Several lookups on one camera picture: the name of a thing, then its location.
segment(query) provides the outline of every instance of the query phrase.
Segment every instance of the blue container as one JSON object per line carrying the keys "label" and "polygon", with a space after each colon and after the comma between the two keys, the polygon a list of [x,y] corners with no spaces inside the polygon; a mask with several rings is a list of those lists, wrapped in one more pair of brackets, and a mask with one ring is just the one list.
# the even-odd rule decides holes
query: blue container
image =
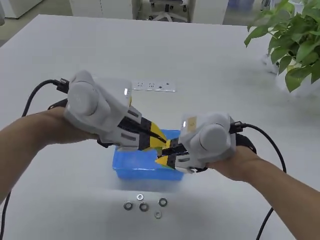
{"label": "blue container", "polygon": [[228,9],[238,10],[239,9],[239,0],[229,0]]}
{"label": "blue container", "polygon": [[254,6],[255,0],[239,0],[239,11],[241,12],[251,12]]}
{"label": "blue container", "polygon": [[[167,139],[178,138],[179,130],[163,130]],[[156,163],[157,152],[114,151],[112,167],[121,179],[159,179],[180,181],[183,173]]]}

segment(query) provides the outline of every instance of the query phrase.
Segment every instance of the blue plastic box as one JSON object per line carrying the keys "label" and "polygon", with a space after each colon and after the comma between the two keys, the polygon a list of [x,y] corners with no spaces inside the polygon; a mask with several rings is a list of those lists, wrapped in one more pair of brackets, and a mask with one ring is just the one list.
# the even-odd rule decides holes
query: blue plastic box
{"label": "blue plastic box", "polygon": [[[167,139],[178,138],[179,130],[162,130]],[[159,179],[180,181],[183,172],[166,168],[156,163],[157,152],[114,151],[112,167],[121,179]]]}

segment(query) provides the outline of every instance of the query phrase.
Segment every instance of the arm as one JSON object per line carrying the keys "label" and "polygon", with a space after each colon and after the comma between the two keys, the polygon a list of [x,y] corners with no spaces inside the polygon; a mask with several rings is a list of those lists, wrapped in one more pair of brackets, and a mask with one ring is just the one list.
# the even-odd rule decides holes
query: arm
{"label": "arm", "polygon": [[50,144],[66,144],[93,138],[71,126],[64,108],[20,118],[0,131],[0,204],[35,155]]}
{"label": "arm", "polygon": [[247,182],[270,203],[298,240],[320,238],[320,192],[262,160],[250,149],[237,147],[234,157],[208,164],[226,177]]}

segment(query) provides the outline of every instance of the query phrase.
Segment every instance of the electrical outlet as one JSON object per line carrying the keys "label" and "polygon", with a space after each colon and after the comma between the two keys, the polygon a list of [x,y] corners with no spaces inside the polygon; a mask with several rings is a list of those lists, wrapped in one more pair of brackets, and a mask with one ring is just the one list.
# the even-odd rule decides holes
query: electrical outlet
{"label": "electrical outlet", "polygon": [[133,81],[132,89],[137,91],[176,92],[173,81]]}

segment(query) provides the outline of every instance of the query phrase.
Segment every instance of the hand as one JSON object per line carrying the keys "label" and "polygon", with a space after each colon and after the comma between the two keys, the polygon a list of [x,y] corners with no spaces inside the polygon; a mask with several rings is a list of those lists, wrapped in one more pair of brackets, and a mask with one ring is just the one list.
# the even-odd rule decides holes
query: hand
{"label": "hand", "polygon": [[38,113],[46,122],[46,144],[70,144],[88,139],[98,139],[97,135],[82,131],[74,127],[64,117],[65,108],[56,107]]}
{"label": "hand", "polygon": [[237,146],[235,155],[221,161],[207,163],[206,167],[215,169],[225,177],[234,181],[247,181],[247,174],[253,171],[255,163],[264,162],[250,148]]}

